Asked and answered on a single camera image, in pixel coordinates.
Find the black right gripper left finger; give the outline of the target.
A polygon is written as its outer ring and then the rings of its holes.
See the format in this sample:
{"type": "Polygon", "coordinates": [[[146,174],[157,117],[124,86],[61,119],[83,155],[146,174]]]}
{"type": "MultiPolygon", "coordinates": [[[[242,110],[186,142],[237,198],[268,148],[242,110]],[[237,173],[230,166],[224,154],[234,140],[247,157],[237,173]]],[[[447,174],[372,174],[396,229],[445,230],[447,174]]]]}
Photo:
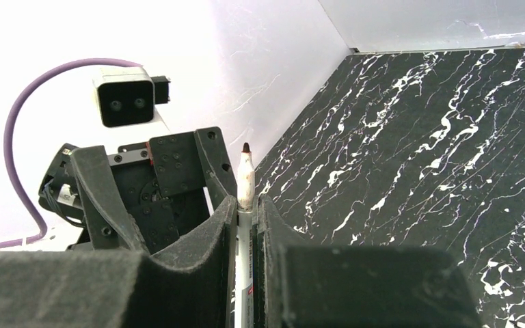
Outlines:
{"type": "Polygon", "coordinates": [[[0,251],[0,327],[228,327],[237,201],[162,251],[0,251]]]}

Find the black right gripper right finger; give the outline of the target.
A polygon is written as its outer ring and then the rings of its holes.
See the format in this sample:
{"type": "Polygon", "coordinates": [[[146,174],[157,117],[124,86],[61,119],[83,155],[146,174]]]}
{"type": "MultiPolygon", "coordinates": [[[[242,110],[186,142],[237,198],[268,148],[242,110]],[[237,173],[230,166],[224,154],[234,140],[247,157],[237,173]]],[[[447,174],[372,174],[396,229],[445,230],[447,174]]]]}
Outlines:
{"type": "Polygon", "coordinates": [[[480,327],[455,260],[430,247],[319,245],[254,204],[255,327],[480,327]]]}

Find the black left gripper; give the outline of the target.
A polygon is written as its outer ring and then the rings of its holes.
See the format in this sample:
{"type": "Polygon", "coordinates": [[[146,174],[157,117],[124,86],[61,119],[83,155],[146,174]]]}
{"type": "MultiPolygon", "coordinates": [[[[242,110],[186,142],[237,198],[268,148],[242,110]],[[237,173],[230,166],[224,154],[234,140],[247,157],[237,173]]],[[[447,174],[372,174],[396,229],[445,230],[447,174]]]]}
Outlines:
{"type": "Polygon", "coordinates": [[[63,145],[39,190],[39,205],[82,233],[75,249],[157,253],[190,233],[237,183],[220,128],[153,137],[108,154],[63,145]]]}

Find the white marker red end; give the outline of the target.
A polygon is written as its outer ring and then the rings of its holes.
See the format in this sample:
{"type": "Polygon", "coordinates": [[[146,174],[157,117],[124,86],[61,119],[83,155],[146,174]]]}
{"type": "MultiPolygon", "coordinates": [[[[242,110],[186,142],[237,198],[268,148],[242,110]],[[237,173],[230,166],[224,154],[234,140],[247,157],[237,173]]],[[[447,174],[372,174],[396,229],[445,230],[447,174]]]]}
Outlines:
{"type": "Polygon", "coordinates": [[[255,196],[255,169],[250,145],[245,142],[237,171],[237,256],[235,275],[234,326],[254,326],[252,211],[255,196]]]}

